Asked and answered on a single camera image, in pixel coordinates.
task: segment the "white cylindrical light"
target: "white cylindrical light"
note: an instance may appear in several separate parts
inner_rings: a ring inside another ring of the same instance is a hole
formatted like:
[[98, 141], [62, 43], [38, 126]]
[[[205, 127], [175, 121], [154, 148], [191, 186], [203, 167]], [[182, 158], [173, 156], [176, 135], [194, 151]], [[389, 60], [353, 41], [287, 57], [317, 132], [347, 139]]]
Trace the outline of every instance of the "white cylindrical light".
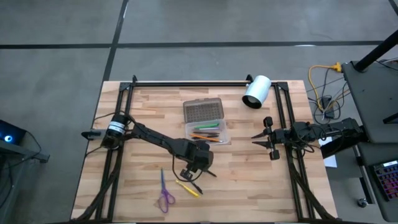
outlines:
[[249, 85], [246, 94], [242, 97], [243, 103], [253, 109], [259, 109], [268, 96], [271, 80], [264, 75], [258, 75]]

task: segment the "chair wheel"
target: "chair wheel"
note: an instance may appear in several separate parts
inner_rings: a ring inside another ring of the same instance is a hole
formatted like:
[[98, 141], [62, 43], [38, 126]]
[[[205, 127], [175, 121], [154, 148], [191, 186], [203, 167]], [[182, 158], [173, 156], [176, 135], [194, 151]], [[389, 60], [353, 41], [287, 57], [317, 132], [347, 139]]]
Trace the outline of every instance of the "chair wheel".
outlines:
[[366, 207], [369, 204], [368, 201], [366, 200], [366, 198], [358, 199], [358, 201], [356, 201], [356, 203], [361, 208], [364, 208], [364, 207]]

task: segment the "white paper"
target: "white paper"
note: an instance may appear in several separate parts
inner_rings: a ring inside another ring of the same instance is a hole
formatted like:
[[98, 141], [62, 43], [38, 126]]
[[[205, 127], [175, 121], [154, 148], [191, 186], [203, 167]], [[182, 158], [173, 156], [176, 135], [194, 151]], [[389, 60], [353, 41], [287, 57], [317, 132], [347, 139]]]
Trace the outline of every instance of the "white paper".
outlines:
[[[331, 142], [331, 137], [327, 137], [325, 140], [318, 140], [319, 145], [323, 146], [324, 144], [327, 144]], [[326, 159], [323, 160], [323, 163], [325, 164], [325, 167], [333, 167], [337, 168], [337, 162], [336, 162], [336, 156], [329, 156]]]

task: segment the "yellow pen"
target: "yellow pen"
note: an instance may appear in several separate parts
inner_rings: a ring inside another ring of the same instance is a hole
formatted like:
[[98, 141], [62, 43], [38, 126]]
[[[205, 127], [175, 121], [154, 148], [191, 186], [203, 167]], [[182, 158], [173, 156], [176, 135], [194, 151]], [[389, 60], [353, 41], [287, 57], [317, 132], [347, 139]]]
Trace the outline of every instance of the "yellow pen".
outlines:
[[193, 196], [195, 197], [199, 197], [199, 195], [194, 192], [192, 189], [190, 189], [189, 187], [185, 186], [183, 183], [180, 183], [178, 180], [175, 180], [176, 183], [178, 183], [179, 185], [181, 185], [185, 190], [187, 190], [188, 192], [190, 192]]

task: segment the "blue light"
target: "blue light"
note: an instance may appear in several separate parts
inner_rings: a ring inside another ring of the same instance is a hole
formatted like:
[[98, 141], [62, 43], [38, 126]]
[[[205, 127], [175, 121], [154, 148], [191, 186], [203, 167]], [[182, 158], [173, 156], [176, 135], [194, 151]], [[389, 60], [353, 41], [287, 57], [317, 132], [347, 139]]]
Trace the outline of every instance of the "blue light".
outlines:
[[6, 142], [11, 142], [12, 141], [12, 137], [11, 136], [6, 136], [6, 137], [4, 137], [4, 140]]

